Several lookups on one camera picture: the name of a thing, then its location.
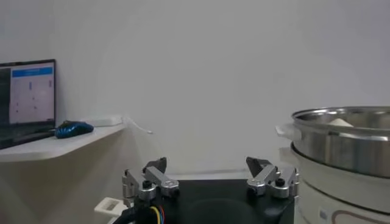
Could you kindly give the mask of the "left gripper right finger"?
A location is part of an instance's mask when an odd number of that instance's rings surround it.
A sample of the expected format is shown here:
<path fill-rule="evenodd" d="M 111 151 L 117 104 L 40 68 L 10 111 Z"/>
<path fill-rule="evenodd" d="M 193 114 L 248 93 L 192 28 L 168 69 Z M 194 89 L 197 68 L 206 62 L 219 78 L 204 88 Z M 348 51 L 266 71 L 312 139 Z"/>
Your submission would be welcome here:
<path fill-rule="evenodd" d="M 286 199 L 298 196 L 299 172 L 295 167 L 279 169 L 266 159 L 246 158 L 252 175 L 247 180 L 247 191 L 251 197 L 269 192 L 272 197 Z"/>

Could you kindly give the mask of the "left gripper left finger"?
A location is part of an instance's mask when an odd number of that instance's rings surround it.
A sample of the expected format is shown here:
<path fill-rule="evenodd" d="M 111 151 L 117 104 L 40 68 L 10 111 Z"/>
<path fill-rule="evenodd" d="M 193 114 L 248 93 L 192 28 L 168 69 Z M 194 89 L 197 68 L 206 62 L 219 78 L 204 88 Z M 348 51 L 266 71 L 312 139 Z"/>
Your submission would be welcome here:
<path fill-rule="evenodd" d="M 180 193 L 177 180 L 165 175 L 167 157 L 149 161 L 141 170 L 126 169 L 122 176 L 122 196 L 124 201 L 138 198 L 141 201 L 152 201 L 157 191 L 163 197 L 175 198 Z"/>

